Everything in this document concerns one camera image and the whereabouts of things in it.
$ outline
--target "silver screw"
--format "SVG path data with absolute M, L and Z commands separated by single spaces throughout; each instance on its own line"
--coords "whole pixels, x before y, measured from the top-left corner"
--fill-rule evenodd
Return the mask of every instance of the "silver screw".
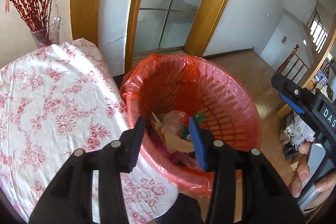
M 215 140 L 213 144 L 216 147 L 222 147 L 224 145 L 224 143 L 221 140 Z
M 113 148 L 117 148 L 117 147 L 121 146 L 121 142 L 118 141 L 118 140 L 113 141 L 113 142 L 111 143 L 111 146 L 112 146 Z
M 74 155 L 76 157 L 79 157 L 79 156 L 83 155 L 83 153 L 84 153 L 83 149 L 76 149 L 75 152 L 74 152 Z
M 258 148 L 252 148 L 251 153 L 255 156 L 260 155 L 260 150 Z

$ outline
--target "tablecloth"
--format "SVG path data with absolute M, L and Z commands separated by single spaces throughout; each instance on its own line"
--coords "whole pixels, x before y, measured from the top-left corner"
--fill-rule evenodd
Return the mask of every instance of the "tablecloth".
M 40 48 L 0 72 L 0 186 L 28 221 L 75 149 L 101 149 L 129 129 L 126 107 L 100 51 L 85 39 Z M 141 154 L 121 180 L 130 223 L 164 214 L 178 195 Z M 97 172 L 92 200 L 99 223 Z

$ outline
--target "finger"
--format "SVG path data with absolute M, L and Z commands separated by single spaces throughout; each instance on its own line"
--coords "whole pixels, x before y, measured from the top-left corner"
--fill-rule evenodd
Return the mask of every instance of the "finger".
M 298 173 L 302 182 L 309 178 L 310 171 L 307 164 L 307 155 L 302 155 L 297 164 L 296 173 Z
M 292 181 L 288 185 L 290 192 L 292 193 L 293 197 L 298 198 L 301 191 L 302 191 L 302 182 L 297 172 L 294 173 Z
M 326 190 L 334 189 L 336 185 L 336 171 L 326 175 L 315 185 L 315 192 L 321 193 Z
M 307 207 L 307 210 L 320 206 L 330 195 L 331 191 L 332 190 L 327 190 L 322 193 L 319 193 L 318 196 L 314 199 L 314 201 Z
M 305 142 L 303 145 L 299 146 L 299 152 L 303 155 L 307 155 L 309 152 L 311 142 Z

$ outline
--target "red trash basket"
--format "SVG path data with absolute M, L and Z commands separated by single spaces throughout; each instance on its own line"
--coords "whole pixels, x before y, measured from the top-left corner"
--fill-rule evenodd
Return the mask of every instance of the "red trash basket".
M 173 110 L 206 115 L 203 128 L 231 147 L 249 151 L 261 147 L 258 111 L 243 86 L 225 70 L 203 58 L 188 55 L 150 55 L 125 75 L 120 92 L 130 126 L 138 116 L 149 124 L 151 113 Z M 182 190 L 211 195 L 213 173 L 173 164 L 145 132 L 141 154 Z

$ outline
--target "fingernail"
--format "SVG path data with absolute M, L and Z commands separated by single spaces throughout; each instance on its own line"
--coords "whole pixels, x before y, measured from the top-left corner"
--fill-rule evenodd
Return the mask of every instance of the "fingernail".
M 300 177 L 300 180 L 303 182 L 303 181 L 305 181 L 308 177 L 309 177 L 309 175 L 308 175 L 308 173 L 307 172 L 301 172 L 300 174 L 299 174 L 299 177 Z
M 301 188 L 300 186 L 293 186 L 293 196 L 295 198 L 298 198 L 300 196 L 300 193 L 301 193 Z
M 326 187 L 326 185 L 327 185 L 326 182 L 324 180 L 321 180 L 315 185 L 314 191 L 317 193 L 322 192 L 324 188 Z

